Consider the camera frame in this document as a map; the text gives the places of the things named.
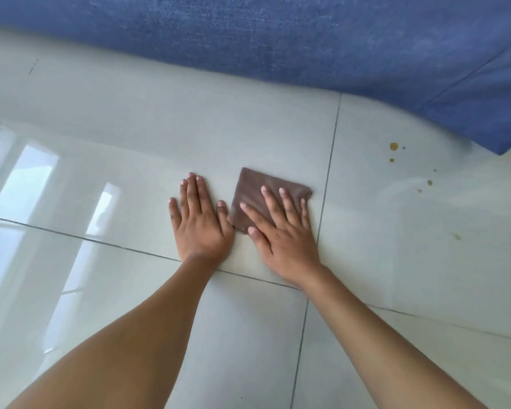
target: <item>person's left arm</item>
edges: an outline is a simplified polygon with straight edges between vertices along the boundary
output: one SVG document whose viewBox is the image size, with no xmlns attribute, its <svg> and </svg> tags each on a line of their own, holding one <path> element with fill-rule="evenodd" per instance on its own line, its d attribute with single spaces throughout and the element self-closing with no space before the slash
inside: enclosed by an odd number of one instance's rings
<svg viewBox="0 0 511 409">
<path fill-rule="evenodd" d="M 184 360 L 200 296 L 233 243 L 227 208 L 204 179 L 180 185 L 170 218 L 182 265 L 146 301 L 66 354 L 9 409 L 162 409 Z"/>
</svg>

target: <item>blue bed sheet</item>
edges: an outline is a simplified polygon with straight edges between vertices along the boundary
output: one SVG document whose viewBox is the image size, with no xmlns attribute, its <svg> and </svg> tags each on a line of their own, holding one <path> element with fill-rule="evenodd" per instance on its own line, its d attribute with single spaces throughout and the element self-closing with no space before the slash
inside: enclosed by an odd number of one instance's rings
<svg viewBox="0 0 511 409">
<path fill-rule="evenodd" d="M 511 0 L 0 0 L 0 25 L 368 96 L 511 148 Z"/>
</svg>

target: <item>floor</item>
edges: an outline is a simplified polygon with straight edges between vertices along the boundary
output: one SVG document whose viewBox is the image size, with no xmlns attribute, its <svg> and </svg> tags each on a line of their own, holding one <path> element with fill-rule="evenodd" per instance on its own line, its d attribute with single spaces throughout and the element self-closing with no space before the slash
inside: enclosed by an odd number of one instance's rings
<svg viewBox="0 0 511 409">
<path fill-rule="evenodd" d="M 511 151 L 368 99 L 0 29 L 0 408 L 178 267 L 188 171 L 309 185 L 325 264 L 490 407 L 511 408 Z M 212 278 L 167 408 L 374 408 L 248 237 Z"/>
</svg>

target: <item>person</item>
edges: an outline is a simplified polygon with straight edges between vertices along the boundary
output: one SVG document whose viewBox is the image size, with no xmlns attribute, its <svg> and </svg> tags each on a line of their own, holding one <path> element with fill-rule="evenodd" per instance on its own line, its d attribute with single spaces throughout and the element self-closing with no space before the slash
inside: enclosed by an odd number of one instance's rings
<svg viewBox="0 0 511 409">
<path fill-rule="evenodd" d="M 249 234 L 265 264 L 302 289 L 337 337 L 379 409 L 485 406 L 381 320 L 321 264 L 307 201 L 285 211 L 262 188 L 274 224 L 251 206 Z M 29 385 L 10 409 L 163 408 L 184 360 L 199 299 L 229 254 L 234 230 L 224 201 L 214 210 L 205 181 L 190 173 L 180 204 L 169 203 L 182 260 L 176 273 L 133 310 L 89 337 Z"/>
</svg>

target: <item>hand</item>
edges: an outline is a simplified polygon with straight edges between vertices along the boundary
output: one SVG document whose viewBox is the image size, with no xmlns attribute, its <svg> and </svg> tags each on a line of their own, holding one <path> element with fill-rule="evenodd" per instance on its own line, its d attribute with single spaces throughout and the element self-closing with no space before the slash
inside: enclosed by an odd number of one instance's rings
<svg viewBox="0 0 511 409">
<path fill-rule="evenodd" d="M 190 172 L 180 184 L 180 210 L 176 199 L 169 202 L 170 220 L 180 259 L 202 254 L 216 267 L 229 255 L 234 231 L 227 221 L 227 206 L 218 201 L 217 214 L 204 179 Z"/>
<path fill-rule="evenodd" d="M 286 212 L 265 186 L 261 187 L 261 192 L 276 225 L 243 202 L 241 209 L 257 226 L 249 227 L 248 234 L 263 262 L 284 280 L 301 287 L 305 277 L 322 267 L 308 218 L 307 201 L 301 200 L 300 217 L 283 188 L 280 188 L 280 196 Z"/>
</svg>

